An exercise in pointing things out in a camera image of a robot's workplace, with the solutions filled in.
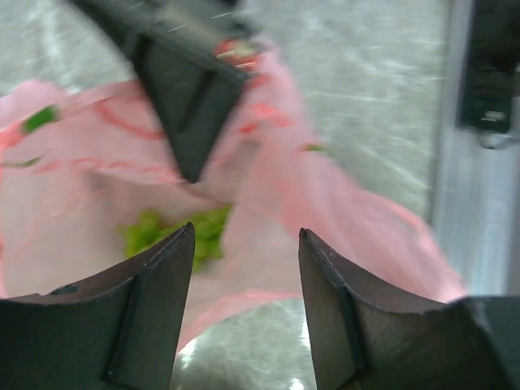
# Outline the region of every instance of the green leafy vegetable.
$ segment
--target green leafy vegetable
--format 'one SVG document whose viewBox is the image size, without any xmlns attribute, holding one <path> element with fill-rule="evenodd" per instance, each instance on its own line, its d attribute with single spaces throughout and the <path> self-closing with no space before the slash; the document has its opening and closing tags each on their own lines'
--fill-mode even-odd
<svg viewBox="0 0 520 390">
<path fill-rule="evenodd" d="M 137 218 L 137 224 L 118 228 L 125 241 L 125 255 L 127 258 L 135 256 L 158 244 L 186 223 L 192 222 L 195 227 L 193 272 L 198 272 L 208 259 L 222 258 L 220 237 L 230 210 L 231 207 L 210 210 L 179 221 L 173 226 L 167 226 L 156 211 L 145 210 Z"/>
<path fill-rule="evenodd" d="M 305 147 L 305 151 L 328 153 L 328 149 L 324 145 L 320 145 L 320 144 L 309 144 Z"/>
<path fill-rule="evenodd" d="M 30 160 L 23 161 L 23 162 L 9 162 L 9 161 L 4 161 L 4 162 L 2 162 L 2 167 L 9 167 L 9 168 L 29 168 L 29 167 L 32 167 L 32 166 L 35 165 L 35 164 L 38 164 L 42 158 L 43 158 L 43 156 L 41 156 L 41 157 L 36 157 L 36 158 L 31 158 Z"/>
<path fill-rule="evenodd" d="M 50 124 L 58 120 L 58 110 L 53 106 L 48 106 L 39 110 L 36 114 L 25 120 L 24 134 L 31 134 L 45 124 Z"/>
</svg>

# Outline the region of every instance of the metal frame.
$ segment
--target metal frame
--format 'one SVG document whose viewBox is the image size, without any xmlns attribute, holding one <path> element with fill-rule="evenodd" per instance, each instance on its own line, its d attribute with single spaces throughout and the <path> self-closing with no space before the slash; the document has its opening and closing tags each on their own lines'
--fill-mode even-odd
<svg viewBox="0 0 520 390">
<path fill-rule="evenodd" d="M 453 7 L 430 222 L 472 294 L 520 293 L 520 148 L 484 149 L 479 136 L 457 125 L 474 4 L 456 0 Z"/>
</svg>

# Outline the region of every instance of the reflective surface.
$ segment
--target reflective surface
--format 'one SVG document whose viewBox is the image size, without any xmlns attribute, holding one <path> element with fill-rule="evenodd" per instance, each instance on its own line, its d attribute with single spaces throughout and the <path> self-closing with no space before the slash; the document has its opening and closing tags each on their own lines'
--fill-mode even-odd
<svg viewBox="0 0 520 390">
<path fill-rule="evenodd" d="M 484 149 L 474 133 L 457 125 L 471 7 L 460 0 L 453 10 L 431 225 L 471 294 L 519 294 L 520 145 Z M 515 100 L 517 132 L 520 101 Z"/>
<path fill-rule="evenodd" d="M 315 390 L 303 300 L 260 306 L 208 328 L 179 353 L 171 390 Z"/>
</svg>

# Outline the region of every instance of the pink plastic bag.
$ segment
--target pink plastic bag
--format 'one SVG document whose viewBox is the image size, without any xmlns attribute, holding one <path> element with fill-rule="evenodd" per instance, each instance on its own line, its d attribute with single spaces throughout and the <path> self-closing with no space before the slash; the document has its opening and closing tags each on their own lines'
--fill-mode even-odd
<svg viewBox="0 0 520 390">
<path fill-rule="evenodd" d="M 29 81 L 0 99 L 0 293 L 47 293 L 122 262 L 116 227 L 144 209 L 173 222 L 233 202 L 225 258 L 192 278 L 179 348 L 221 319 L 299 297 L 302 227 L 412 293 L 437 301 L 465 295 L 419 217 L 358 187 L 318 150 L 276 49 L 258 64 L 261 75 L 195 185 L 171 168 L 158 121 L 135 81 L 77 95 Z M 22 121 L 50 104 L 60 120 L 21 136 Z M 34 158 L 41 159 L 13 167 Z"/>
</svg>

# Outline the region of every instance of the black mechanical part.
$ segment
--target black mechanical part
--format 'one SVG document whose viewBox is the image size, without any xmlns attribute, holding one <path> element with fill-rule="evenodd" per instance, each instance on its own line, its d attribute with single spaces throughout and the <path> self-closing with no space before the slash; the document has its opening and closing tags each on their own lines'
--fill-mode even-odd
<svg viewBox="0 0 520 390">
<path fill-rule="evenodd" d="M 430 301 L 308 230 L 299 258 L 318 390 L 520 389 L 520 297 Z"/>
<path fill-rule="evenodd" d="M 0 388 L 167 390 L 195 232 L 46 296 L 0 300 Z"/>
<path fill-rule="evenodd" d="M 249 73 L 215 56 L 254 31 L 235 0 L 68 0 L 132 63 L 162 123 L 180 174 L 199 181 Z"/>
<path fill-rule="evenodd" d="M 519 63 L 520 2 L 475 0 L 462 86 L 462 127 L 509 132 Z"/>
</svg>

